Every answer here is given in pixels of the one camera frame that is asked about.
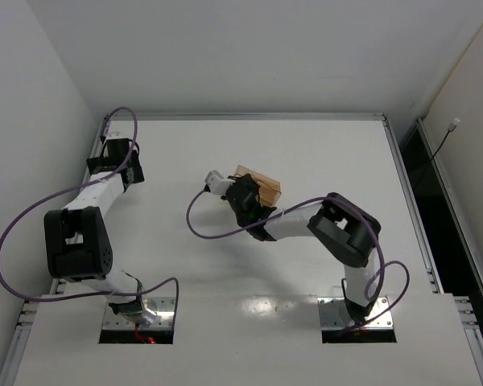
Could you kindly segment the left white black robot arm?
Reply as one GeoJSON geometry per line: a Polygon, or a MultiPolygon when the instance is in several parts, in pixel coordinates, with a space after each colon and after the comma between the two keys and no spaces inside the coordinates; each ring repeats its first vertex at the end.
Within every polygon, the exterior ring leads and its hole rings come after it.
{"type": "Polygon", "coordinates": [[[43,219],[47,267],[52,277],[103,292],[116,315],[134,321],[144,312],[140,280],[114,266],[104,217],[129,186],[144,181],[138,151],[128,138],[109,138],[87,160],[90,186],[43,219]]]}

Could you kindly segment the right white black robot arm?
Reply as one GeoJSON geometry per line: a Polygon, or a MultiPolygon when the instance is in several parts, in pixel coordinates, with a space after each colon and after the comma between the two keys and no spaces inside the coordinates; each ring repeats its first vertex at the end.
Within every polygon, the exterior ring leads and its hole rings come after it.
{"type": "Polygon", "coordinates": [[[353,321],[364,322],[376,299],[374,239],[380,223],[364,211],[357,218],[340,205],[349,201],[334,192],[320,203],[279,214],[278,208],[260,202],[259,190],[250,175],[235,177],[221,199],[229,203],[237,225],[256,240],[315,237],[344,266],[345,307],[353,321]]]}

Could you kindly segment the orange translucent plastic box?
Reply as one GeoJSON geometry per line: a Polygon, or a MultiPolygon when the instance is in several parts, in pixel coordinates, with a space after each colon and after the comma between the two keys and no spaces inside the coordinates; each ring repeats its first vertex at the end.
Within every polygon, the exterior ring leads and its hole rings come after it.
{"type": "Polygon", "coordinates": [[[280,182],[245,166],[238,165],[232,177],[249,175],[259,186],[259,201],[262,205],[274,207],[281,196],[280,182]]]}

